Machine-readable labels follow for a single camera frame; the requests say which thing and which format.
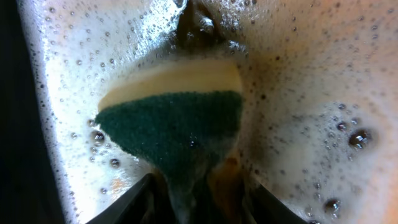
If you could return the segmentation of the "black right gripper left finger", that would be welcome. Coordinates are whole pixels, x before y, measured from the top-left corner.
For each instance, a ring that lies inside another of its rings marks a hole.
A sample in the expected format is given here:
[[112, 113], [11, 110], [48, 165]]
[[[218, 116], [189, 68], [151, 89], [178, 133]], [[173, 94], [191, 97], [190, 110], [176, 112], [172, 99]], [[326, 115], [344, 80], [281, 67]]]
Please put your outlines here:
[[108, 208], [91, 219], [87, 224], [140, 223], [144, 215], [153, 209], [154, 181], [153, 174], [146, 174]]

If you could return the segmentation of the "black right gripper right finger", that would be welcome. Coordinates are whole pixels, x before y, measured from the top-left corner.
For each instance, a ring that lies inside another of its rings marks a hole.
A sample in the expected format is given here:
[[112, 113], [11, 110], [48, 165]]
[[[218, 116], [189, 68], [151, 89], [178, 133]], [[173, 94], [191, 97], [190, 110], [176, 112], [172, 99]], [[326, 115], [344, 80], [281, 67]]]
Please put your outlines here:
[[248, 183], [248, 207], [256, 223], [307, 224], [259, 182]]

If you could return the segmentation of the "yellow green sponge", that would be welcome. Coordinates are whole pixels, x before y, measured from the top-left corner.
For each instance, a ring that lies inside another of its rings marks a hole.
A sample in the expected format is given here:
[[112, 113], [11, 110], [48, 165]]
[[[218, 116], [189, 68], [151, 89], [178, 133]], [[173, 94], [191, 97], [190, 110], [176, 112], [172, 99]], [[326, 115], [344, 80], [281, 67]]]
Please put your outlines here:
[[232, 61], [187, 60], [109, 91], [95, 121], [124, 152], [161, 173], [179, 223], [237, 223], [241, 177], [233, 154], [242, 110]]

